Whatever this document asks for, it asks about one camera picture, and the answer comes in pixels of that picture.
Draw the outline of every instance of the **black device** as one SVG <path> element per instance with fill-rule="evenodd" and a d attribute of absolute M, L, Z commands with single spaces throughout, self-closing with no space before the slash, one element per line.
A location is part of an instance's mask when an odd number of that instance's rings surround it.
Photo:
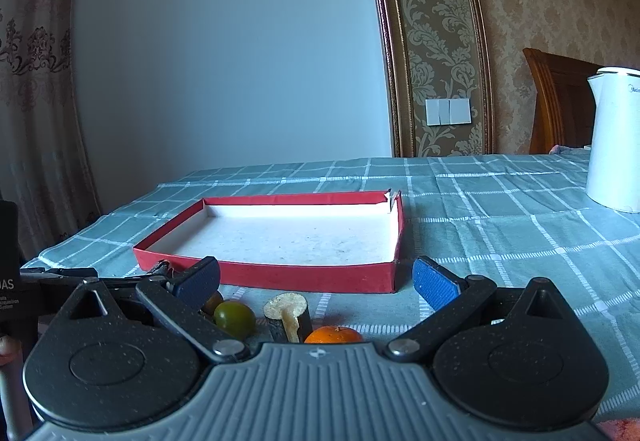
<path fill-rule="evenodd" d="M 420 261 L 460 292 L 382 350 L 251 352 L 198 313 L 212 257 L 178 277 L 23 273 L 15 291 L 59 309 L 24 366 L 43 420 L 28 440 L 605 441 L 606 363 L 550 280 L 498 288 Z"/>

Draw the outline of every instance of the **white wall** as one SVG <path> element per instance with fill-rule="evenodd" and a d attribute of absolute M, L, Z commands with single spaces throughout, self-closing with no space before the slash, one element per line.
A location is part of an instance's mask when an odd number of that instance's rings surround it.
<path fill-rule="evenodd" d="M 104 210 L 192 170 L 390 156 L 374 0 L 75 0 Z"/>

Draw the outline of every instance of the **green fruit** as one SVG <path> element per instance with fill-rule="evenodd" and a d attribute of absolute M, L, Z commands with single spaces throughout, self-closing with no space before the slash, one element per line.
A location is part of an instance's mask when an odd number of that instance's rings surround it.
<path fill-rule="evenodd" d="M 209 300 L 206 301 L 205 305 L 202 306 L 202 312 L 207 315 L 213 315 L 216 312 L 216 308 L 222 304 L 225 299 L 222 298 L 220 291 L 216 291 Z"/>
<path fill-rule="evenodd" d="M 227 300 L 216 307 L 213 314 L 218 326 L 238 340 L 244 340 L 255 331 L 255 315 L 243 303 Z"/>

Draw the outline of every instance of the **silver screw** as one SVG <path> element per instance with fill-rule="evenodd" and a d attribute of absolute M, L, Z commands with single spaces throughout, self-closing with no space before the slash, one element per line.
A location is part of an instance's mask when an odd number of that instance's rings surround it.
<path fill-rule="evenodd" d="M 411 338 L 400 338 L 389 342 L 389 351 L 396 356 L 411 355 L 420 349 L 420 344 Z"/>
<path fill-rule="evenodd" d="M 213 344 L 213 352 L 218 356 L 234 356 L 244 351 L 244 344 L 238 340 L 218 340 Z"/>

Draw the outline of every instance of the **hand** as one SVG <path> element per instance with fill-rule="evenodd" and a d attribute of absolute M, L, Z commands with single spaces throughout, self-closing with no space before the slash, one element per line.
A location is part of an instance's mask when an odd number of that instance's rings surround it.
<path fill-rule="evenodd" d="M 0 366 L 11 363 L 20 354 L 22 344 L 11 336 L 0 337 Z"/>

